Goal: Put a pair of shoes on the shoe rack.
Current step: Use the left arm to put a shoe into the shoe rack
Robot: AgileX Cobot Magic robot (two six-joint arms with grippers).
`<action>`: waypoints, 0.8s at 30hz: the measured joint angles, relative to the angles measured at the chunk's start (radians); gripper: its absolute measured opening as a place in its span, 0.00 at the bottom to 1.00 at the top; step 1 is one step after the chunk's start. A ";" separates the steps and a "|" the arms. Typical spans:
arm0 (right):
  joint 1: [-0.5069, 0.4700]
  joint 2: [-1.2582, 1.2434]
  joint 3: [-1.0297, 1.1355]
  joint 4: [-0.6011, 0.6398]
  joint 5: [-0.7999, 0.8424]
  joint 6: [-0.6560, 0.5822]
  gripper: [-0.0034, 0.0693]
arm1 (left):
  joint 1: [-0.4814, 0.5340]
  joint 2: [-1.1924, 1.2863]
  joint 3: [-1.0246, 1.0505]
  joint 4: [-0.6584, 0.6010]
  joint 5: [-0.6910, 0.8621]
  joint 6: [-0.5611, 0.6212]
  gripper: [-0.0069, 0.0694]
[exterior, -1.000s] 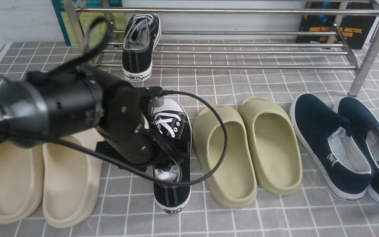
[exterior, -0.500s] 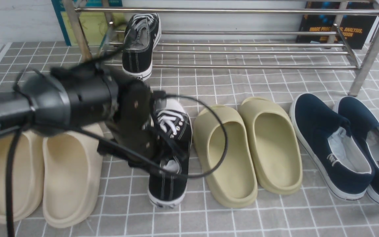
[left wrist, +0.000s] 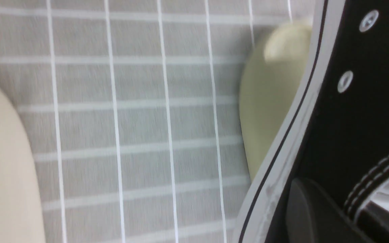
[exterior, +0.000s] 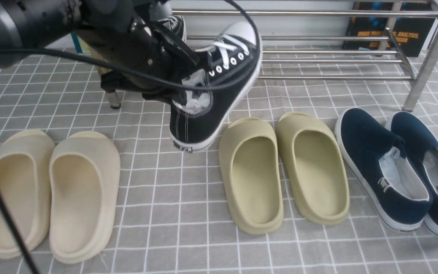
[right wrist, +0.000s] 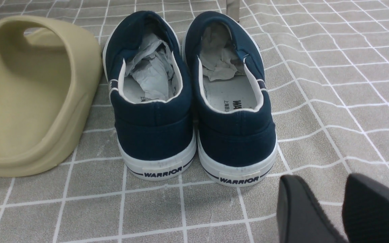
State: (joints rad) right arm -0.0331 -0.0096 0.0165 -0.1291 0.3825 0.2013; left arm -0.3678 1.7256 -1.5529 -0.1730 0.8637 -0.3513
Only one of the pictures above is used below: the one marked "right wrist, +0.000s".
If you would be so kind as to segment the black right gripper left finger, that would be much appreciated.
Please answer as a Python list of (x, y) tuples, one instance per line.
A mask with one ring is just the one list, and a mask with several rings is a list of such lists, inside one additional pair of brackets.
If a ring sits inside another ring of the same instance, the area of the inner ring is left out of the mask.
[(277, 226), (280, 243), (347, 243), (297, 175), (280, 177)]

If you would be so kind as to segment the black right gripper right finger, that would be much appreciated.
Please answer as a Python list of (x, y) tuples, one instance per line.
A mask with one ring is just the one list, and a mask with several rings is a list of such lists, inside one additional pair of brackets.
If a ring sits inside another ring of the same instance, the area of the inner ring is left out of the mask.
[(351, 243), (389, 243), (389, 187), (366, 175), (350, 174), (342, 220)]

